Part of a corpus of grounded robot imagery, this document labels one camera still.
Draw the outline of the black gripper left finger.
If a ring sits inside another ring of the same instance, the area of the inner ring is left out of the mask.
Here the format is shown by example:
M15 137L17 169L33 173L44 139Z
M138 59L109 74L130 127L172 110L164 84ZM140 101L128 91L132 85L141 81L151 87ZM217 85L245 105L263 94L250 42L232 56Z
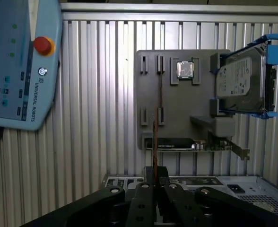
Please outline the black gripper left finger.
M24 225L26 227L152 227L155 219L154 169L126 189L109 185Z

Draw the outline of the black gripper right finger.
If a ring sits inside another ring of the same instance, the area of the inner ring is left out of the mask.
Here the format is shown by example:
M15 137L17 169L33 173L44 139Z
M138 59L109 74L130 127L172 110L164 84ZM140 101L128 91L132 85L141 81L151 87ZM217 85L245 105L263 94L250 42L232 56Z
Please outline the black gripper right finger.
M164 221L182 227L265 227L266 211L217 189L195 192L169 181L167 168L158 167L158 205Z

